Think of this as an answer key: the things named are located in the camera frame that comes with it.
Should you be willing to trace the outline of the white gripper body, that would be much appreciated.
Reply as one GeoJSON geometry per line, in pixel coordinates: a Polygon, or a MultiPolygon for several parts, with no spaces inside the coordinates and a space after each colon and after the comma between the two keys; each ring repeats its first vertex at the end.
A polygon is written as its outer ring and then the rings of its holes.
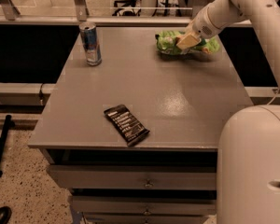
{"type": "Polygon", "coordinates": [[[211,22],[208,15],[208,7],[198,12],[196,17],[186,27],[186,36],[193,38],[195,41],[212,38],[220,30],[211,22]]]}

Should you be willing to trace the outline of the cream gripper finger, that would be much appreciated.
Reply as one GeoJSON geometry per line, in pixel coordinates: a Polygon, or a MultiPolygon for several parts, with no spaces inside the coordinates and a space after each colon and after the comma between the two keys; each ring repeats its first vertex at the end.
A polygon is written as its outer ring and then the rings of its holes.
{"type": "Polygon", "coordinates": [[[201,37],[197,34],[181,35],[176,42],[179,49],[188,49],[198,45],[201,42],[201,37]]]}

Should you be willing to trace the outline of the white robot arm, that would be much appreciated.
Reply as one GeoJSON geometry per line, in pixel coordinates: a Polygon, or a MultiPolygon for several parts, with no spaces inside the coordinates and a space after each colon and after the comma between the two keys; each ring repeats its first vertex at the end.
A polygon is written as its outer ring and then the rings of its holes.
{"type": "MultiPolygon", "coordinates": [[[[280,90],[278,0],[215,0],[186,28],[187,49],[249,20],[280,90]]],[[[225,124],[217,148],[217,224],[280,224],[280,105],[255,105],[225,124]]]]}

